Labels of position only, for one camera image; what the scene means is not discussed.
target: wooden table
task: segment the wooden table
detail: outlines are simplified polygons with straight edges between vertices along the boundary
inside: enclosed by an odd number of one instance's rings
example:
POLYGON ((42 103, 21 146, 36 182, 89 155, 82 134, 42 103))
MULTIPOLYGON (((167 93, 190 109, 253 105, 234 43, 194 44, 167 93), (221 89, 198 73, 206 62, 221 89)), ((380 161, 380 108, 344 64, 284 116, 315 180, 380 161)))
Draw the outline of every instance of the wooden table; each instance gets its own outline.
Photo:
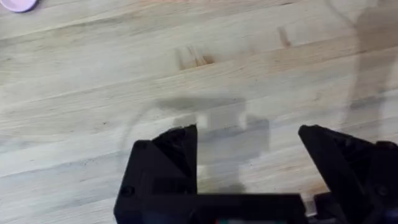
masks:
POLYGON ((397 12, 395 0, 0 9, 0 223, 114 223, 133 142, 191 123, 200 192, 311 205, 327 188, 300 125, 398 141, 397 12))

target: black plastic part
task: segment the black plastic part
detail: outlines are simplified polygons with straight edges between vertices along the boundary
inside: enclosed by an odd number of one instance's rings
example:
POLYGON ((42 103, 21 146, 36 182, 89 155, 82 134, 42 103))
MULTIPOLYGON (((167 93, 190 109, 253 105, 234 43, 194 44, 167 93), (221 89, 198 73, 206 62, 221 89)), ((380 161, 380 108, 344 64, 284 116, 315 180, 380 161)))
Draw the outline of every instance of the black plastic part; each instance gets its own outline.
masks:
POLYGON ((299 194, 197 194, 197 128, 171 129, 132 149, 114 215, 118 224, 398 223, 398 146, 373 144, 320 126, 299 135, 331 192, 305 216, 299 194))

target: wooden tabletop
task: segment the wooden tabletop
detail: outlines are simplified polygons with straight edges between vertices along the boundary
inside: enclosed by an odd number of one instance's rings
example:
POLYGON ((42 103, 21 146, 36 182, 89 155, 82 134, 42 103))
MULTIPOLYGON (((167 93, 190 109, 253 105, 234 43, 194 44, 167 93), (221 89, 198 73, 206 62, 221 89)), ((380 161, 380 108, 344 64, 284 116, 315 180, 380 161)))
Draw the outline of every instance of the wooden tabletop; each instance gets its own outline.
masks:
POLYGON ((398 141, 396 0, 0 8, 0 223, 115 223, 132 144, 197 123, 200 192, 327 191, 297 131, 398 141))

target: table surface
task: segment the table surface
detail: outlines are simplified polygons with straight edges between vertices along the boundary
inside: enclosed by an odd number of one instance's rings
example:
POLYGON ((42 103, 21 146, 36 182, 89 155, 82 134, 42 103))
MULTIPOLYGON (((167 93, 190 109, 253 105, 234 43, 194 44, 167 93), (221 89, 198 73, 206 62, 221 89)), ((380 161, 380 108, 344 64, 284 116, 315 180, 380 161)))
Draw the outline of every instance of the table surface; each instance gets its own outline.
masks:
POLYGON ((398 140, 398 1, 0 9, 0 223, 115 223, 133 142, 197 123, 200 192, 327 191, 302 124, 398 140))

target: pink object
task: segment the pink object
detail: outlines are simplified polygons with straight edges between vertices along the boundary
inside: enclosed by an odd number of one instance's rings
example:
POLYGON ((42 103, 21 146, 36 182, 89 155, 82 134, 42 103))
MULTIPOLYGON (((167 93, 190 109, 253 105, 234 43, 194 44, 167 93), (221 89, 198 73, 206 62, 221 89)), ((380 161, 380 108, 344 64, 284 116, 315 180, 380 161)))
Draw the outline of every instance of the pink object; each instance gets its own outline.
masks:
POLYGON ((26 12, 36 5, 37 0, 0 0, 0 3, 12 12, 26 12))

